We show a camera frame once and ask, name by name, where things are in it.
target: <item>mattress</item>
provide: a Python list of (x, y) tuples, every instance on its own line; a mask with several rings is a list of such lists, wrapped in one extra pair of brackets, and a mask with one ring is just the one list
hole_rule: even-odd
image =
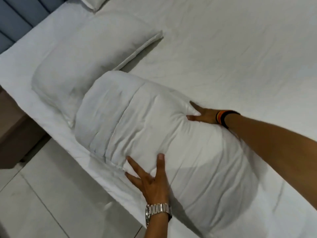
[[(317, 140), (316, 0), (109, 0), (100, 12), (128, 11), (164, 31), (123, 71), (176, 89), (202, 106), (238, 110)], [(120, 174), (80, 146), (61, 114), (31, 90), (36, 67), (94, 14), (69, 0), (0, 55), (0, 85), (143, 225), (141, 197)], [(316, 211), (261, 159), (250, 160), (275, 205), (265, 237), (313, 237)], [(264, 210), (258, 210), (257, 218)], [(218, 237), (259, 237), (243, 217)], [(194, 237), (177, 219), (169, 237)]]

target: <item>white floor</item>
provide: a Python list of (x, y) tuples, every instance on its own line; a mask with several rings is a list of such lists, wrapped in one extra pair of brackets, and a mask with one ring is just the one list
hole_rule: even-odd
[(53, 139), (24, 167), (0, 170), (0, 223), (10, 238), (143, 238), (145, 233)]

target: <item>hand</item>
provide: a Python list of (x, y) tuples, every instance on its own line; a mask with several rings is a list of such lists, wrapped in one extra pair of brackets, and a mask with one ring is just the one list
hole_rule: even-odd
[(140, 178), (127, 172), (125, 175), (142, 192), (147, 203), (149, 205), (169, 204), (170, 188), (165, 173), (164, 154), (158, 154), (157, 156), (155, 178), (145, 172), (130, 156), (127, 156), (126, 159)]
[(204, 123), (215, 123), (218, 124), (216, 121), (216, 114), (220, 111), (217, 109), (208, 109), (208, 108), (202, 108), (195, 104), (193, 101), (190, 101), (190, 104), (196, 109), (198, 112), (200, 112), (200, 116), (194, 116), (194, 115), (187, 115), (187, 119), (190, 121), (200, 121)]

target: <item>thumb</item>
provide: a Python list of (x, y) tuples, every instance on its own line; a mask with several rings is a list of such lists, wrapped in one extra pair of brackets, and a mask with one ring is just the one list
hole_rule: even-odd
[(204, 115), (200, 115), (200, 116), (186, 115), (186, 117), (189, 121), (199, 121), (199, 122), (209, 123), (208, 118)]
[(164, 177), (165, 174), (165, 156), (164, 154), (158, 154), (156, 160), (156, 175), (155, 179)]

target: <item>forearm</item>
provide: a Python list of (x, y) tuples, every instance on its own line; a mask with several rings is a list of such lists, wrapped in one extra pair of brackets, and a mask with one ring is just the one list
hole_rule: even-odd
[(167, 238), (168, 214), (159, 213), (153, 215), (144, 238)]
[(317, 142), (236, 114), (227, 126), (317, 209)]

